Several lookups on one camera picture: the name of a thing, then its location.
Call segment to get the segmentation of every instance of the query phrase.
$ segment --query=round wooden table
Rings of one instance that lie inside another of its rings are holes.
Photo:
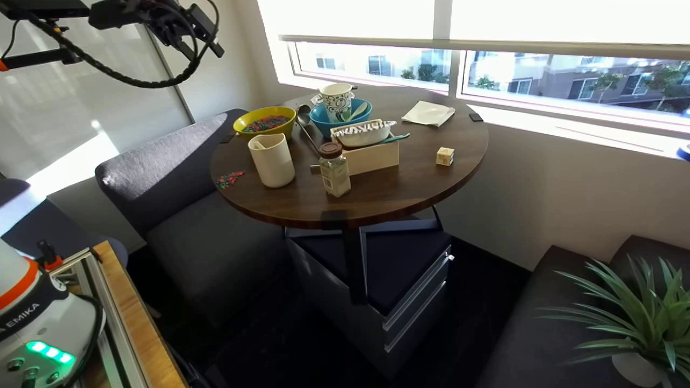
[[[311,95],[291,99],[296,107]],[[410,132],[398,144],[398,166],[351,177],[351,191],[340,197],[326,194],[322,175],[312,163],[317,155],[301,132],[291,133],[296,178],[284,187],[262,187],[247,151],[247,137],[217,144],[211,155],[211,178],[231,178],[220,194],[249,218],[292,229],[340,229],[346,257],[351,301],[367,300],[367,234],[360,225],[396,219],[435,205],[459,189],[478,168],[490,135],[485,125],[473,120],[473,110],[443,95],[401,86],[360,86],[358,97],[372,104],[372,119],[398,120],[394,133]],[[401,115],[416,100],[453,105],[455,114],[441,126],[402,122]],[[455,149],[453,166],[435,166],[439,146]]]

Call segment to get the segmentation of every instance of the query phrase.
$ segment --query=potted plant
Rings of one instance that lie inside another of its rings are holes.
[[[579,358],[574,362],[612,358],[615,368],[639,386],[668,383],[667,373],[690,381],[690,293],[681,268],[663,258],[658,265],[659,276],[647,260],[629,258],[627,281],[601,260],[586,263],[593,279],[559,272],[590,301],[546,308],[548,316],[601,334],[579,343]]]

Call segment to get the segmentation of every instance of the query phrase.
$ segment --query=bottle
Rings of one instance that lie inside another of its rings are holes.
[[[351,182],[342,146],[339,142],[322,142],[317,151],[323,189],[337,197],[349,191]]]

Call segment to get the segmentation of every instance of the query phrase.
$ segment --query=cup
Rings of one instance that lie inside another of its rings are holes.
[[[354,83],[328,83],[312,104],[323,104],[328,120],[339,122],[351,114]]]
[[[258,133],[247,139],[247,149],[266,187],[280,187],[296,178],[284,133]]]

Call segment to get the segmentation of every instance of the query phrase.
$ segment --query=yellow bowl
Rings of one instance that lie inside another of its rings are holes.
[[[237,135],[284,133],[292,128],[298,112],[284,105],[266,105],[242,114],[232,128]]]

